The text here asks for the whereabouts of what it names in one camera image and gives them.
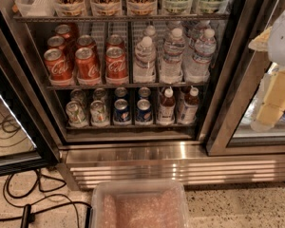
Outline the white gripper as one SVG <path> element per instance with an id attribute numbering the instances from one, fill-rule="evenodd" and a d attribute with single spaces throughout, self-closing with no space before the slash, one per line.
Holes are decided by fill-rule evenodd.
<path id="1" fill-rule="evenodd" d="M 266 52 L 272 28 L 268 27 L 253 39 L 248 48 Z M 266 74 L 257 93 L 251 128 L 265 132 L 273 128 L 285 112 L 285 69 Z"/>

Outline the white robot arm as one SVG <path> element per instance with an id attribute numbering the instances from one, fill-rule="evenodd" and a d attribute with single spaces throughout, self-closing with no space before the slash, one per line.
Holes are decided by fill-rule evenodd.
<path id="1" fill-rule="evenodd" d="M 285 10 L 255 39 L 249 49 L 267 52 L 278 71 L 266 73 L 256 93 L 251 128 L 256 132 L 273 128 L 285 112 Z"/>

